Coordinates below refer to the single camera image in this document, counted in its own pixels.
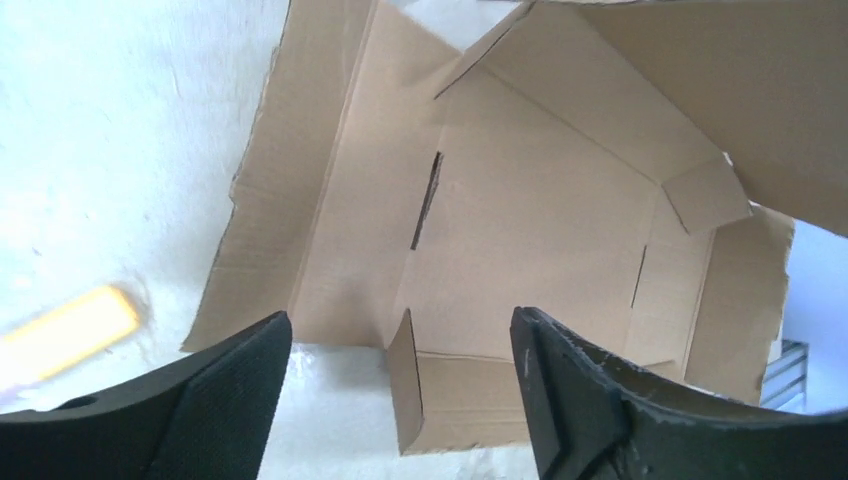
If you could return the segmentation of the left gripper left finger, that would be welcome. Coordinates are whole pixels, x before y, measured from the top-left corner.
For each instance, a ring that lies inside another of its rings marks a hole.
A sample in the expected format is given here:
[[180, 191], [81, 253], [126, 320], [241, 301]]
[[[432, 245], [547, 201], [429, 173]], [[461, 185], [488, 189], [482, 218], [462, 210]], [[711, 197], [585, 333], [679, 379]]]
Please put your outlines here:
[[1, 417], [4, 479], [255, 479], [292, 346], [277, 312], [48, 411]]

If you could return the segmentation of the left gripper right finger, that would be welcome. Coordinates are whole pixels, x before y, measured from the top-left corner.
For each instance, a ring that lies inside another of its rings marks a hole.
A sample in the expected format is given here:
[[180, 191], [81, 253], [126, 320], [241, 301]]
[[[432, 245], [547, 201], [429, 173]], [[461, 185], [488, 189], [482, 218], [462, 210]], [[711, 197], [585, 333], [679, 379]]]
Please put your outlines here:
[[847, 414], [750, 406], [672, 382], [535, 307], [510, 336], [543, 479], [843, 479]]

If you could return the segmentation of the brown cardboard box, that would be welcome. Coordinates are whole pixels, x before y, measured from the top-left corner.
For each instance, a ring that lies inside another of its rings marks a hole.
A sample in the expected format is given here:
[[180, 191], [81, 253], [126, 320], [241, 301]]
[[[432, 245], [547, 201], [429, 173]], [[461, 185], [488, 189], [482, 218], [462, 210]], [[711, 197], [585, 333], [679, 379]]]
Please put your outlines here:
[[404, 453], [526, 440], [517, 306], [755, 404], [794, 221], [847, 232], [847, 5], [529, 1], [459, 52], [294, 1], [230, 196], [184, 349], [385, 348]]

